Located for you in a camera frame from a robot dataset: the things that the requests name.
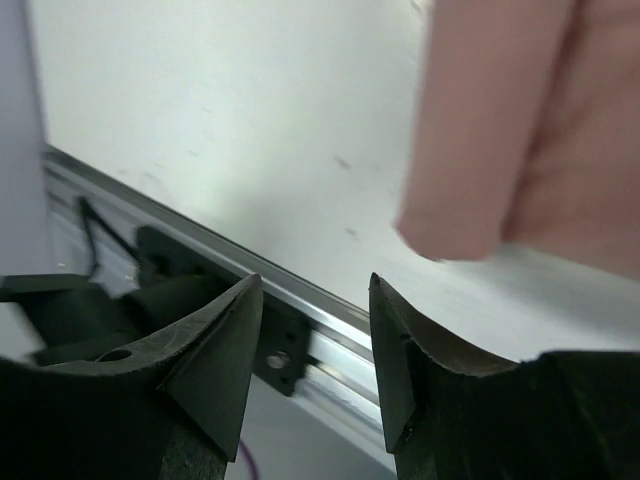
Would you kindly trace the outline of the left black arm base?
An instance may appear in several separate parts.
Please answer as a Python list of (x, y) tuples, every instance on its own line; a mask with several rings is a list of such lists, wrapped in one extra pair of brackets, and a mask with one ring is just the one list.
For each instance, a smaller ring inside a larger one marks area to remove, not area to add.
[(312, 322), (303, 312), (264, 294), (261, 329), (253, 373), (286, 397), (308, 365)]

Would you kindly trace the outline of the pink printed t-shirt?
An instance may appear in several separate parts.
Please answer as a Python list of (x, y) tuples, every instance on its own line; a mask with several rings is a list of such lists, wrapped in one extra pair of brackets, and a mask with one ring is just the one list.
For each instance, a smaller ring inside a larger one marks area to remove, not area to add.
[(639, 5), (438, 1), (397, 229), (431, 260), (523, 245), (639, 273)]

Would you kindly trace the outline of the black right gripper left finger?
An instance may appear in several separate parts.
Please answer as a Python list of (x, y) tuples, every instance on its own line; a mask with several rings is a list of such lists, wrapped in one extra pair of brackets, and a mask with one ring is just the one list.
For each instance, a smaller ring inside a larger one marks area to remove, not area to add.
[(1, 362), (5, 479), (221, 479), (238, 451), (263, 308), (250, 275), (94, 360)]

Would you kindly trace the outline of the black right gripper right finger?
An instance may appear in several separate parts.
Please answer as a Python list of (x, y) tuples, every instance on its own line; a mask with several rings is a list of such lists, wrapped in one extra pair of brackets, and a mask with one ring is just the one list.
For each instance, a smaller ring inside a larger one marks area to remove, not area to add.
[(369, 285), (386, 449), (401, 479), (635, 479), (639, 356), (485, 351)]

